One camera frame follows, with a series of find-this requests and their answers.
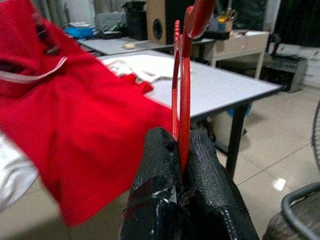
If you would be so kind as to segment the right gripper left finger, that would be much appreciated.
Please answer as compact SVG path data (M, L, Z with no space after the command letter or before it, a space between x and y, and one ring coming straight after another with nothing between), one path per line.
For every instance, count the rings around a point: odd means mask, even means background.
M163 128L145 135L143 156L123 211L121 239L179 240L182 177L177 143Z

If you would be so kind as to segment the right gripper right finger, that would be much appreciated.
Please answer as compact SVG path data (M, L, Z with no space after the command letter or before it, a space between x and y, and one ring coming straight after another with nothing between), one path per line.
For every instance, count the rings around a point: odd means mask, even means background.
M259 239L238 187L218 160L215 144L198 129L190 131L186 178L194 191L189 205L194 239Z

